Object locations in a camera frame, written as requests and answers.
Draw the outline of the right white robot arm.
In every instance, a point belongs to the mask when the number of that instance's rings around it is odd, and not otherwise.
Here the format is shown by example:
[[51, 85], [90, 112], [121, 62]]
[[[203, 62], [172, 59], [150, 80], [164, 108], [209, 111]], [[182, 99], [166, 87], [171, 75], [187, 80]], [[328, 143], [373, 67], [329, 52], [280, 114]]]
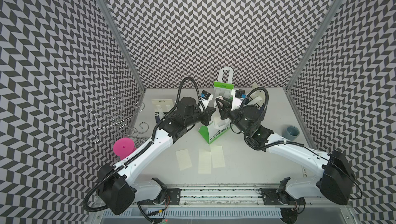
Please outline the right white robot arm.
[[248, 94], [236, 90], [232, 99], [217, 97], [215, 102], [221, 119], [230, 120], [251, 149], [282, 156], [314, 174], [310, 178], [284, 178], [277, 190], [282, 204], [292, 199], [324, 197], [335, 204], [347, 205], [354, 199], [351, 194], [357, 185], [356, 177], [343, 153], [308, 148], [262, 125], [269, 104], [266, 88], [257, 87]]

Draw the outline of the green white bag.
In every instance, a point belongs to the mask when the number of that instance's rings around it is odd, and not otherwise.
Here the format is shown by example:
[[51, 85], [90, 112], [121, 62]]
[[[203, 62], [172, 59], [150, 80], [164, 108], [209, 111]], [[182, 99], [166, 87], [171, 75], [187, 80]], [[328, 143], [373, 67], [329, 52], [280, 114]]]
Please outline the green white bag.
[[[224, 73], [228, 73], [227, 81], [223, 81]], [[232, 90], [234, 89], [233, 85], [233, 76], [234, 70], [231, 67], [224, 67], [220, 69], [217, 81], [213, 83], [214, 87], [214, 95], [213, 95], [213, 106], [216, 107], [216, 98], [223, 97], [232, 99]]]
[[230, 129], [231, 121], [229, 119], [222, 120], [219, 110], [212, 115], [208, 126], [201, 126], [199, 134], [203, 137], [207, 144], [211, 144], [223, 133]]

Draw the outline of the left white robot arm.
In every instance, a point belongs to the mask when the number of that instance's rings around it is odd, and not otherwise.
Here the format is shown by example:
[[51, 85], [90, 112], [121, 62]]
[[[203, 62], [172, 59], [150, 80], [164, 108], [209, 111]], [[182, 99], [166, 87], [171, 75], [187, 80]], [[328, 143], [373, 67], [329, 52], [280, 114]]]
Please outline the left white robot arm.
[[82, 202], [87, 212], [110, 209], [120, 215], [131, 204], [153, 200], [162, 203], [167, 186], [158, 178], [137, 183], [142, 171], [162, 152], [175, 144], [196, 124], [208, 126], [215, 108], [210, 107], [210, 95], [200, 94], [192, 77], [184, 78], [177, 91], [172, 109], [154, 127], [152, 136], [137, 150], [113, 166], [104, 165], [98, 172], [97, 183]]

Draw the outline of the green white bag front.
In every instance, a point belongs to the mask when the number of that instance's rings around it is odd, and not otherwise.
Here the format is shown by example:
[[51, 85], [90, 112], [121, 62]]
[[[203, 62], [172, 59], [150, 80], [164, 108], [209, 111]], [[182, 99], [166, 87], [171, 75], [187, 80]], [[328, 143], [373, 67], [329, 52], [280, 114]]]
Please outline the green white bag front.
[[219, 110], [212, 115], [208, 126], [201, 126], [199, 134], [203, 137], [207, 144], [211, 144], [223, 133], [230, 129], [231, 121], [229, 119], [222, 120]]

